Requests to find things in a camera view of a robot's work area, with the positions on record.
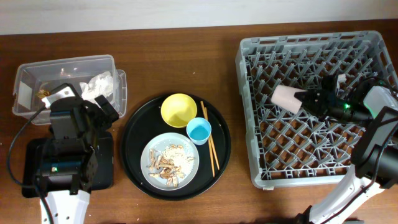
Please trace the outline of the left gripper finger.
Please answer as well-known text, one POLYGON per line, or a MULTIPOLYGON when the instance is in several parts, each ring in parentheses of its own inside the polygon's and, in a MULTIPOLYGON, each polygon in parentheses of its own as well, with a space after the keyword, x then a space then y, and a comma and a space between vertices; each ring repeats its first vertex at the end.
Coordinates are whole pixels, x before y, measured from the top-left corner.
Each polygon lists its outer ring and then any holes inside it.
POLYGON ((97 104, 84 100, 81 104, 82 108, 87 114, 96 114, 99 110, 97 104))
POLYGON ((99 107, 103 110, 106 117, 113 123, 119 119, 119 113, 114 109, 114 107, 109 103, 109 101, 103 96, 97 96, 95 98, 99 107))

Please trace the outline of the white napkin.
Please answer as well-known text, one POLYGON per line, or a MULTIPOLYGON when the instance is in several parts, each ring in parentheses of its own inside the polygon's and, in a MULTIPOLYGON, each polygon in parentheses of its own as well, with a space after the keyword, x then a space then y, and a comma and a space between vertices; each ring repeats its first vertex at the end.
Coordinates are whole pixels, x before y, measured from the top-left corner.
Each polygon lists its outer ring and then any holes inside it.
POLYGON ((95 98, 103 95, 109 97, 113 94, 113 76, 106 71, 93 77, 88 83, 80 82, 81 97, 84 100, 96 103, 95 98))

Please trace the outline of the pink cup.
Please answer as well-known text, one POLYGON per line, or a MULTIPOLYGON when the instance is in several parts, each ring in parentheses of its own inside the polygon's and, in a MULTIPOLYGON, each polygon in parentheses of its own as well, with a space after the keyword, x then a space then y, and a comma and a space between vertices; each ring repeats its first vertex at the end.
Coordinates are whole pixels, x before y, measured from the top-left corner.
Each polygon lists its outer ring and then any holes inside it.
POLYGON ((295 97, 296 93, 305 92, 298 88, 278 85, 271 97, 271 102, 293 114, 297 114, 302 102, 295 97))

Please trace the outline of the blue cup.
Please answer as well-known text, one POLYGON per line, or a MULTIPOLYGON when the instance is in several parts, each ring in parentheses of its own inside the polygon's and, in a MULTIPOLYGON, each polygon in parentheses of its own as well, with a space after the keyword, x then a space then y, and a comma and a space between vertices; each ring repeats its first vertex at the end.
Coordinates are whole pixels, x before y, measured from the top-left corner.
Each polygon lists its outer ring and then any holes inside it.
POLYGON ((193 118, 186 127, 186 132, 191 142, 196 145, 204 145, 210 137, 211 124, 205 118, 193 118))

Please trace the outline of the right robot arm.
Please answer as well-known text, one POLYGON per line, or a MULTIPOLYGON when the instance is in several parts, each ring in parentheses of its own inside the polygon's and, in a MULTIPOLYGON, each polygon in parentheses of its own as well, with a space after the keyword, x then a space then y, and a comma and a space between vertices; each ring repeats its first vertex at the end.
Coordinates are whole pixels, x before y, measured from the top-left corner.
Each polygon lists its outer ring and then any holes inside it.
POLYGON ((318 118, 365 128, 346 175, 324 200, 298 214, 296 223, 343 223, 371 197, 397 184, 397 148, 389 144, 397 140, 397 89, 384 78, 367 77, 341 99, 337 83, 290 96, 318 118))

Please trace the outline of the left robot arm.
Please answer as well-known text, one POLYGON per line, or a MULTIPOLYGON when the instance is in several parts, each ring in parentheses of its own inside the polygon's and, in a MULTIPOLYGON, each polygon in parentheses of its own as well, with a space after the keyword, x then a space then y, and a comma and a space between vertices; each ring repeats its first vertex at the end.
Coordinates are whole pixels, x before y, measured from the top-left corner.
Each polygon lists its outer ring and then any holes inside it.
POLYGON ((94 102, 70 96, 50 105, 50 137, 27 145, 22 195, 38 197, 42 223, 83 223, 91 192, 113 184, 119 118, 100 95, 94 102))

